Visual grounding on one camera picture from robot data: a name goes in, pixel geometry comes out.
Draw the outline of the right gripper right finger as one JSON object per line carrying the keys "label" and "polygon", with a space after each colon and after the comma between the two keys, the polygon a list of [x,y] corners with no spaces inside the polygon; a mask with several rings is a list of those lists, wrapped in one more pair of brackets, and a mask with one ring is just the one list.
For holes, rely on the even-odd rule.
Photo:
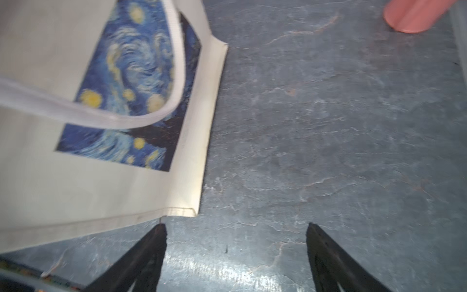
{"label": "right gripper right finger", "polygon": [[315,223],[308,225],[306,246],[317,292],[390,292]]}

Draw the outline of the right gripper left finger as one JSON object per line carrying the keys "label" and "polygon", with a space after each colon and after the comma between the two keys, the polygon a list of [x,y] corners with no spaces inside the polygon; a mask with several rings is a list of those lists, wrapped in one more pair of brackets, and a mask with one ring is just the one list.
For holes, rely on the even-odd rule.
{"label": "right gripper left finger", "polygon": [[152,228],[113,266],[84,288],[86,292],[155,292],[167,249],[167,229]]}

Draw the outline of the cream starry night tote bag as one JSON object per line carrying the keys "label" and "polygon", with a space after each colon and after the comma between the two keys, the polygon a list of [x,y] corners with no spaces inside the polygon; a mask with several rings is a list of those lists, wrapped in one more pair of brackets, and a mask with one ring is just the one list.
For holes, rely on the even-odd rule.
{"label": "cream starry night tote bag", "polygon": [[1,252],[197,216],[227,49],[201,1],[2,1]]}

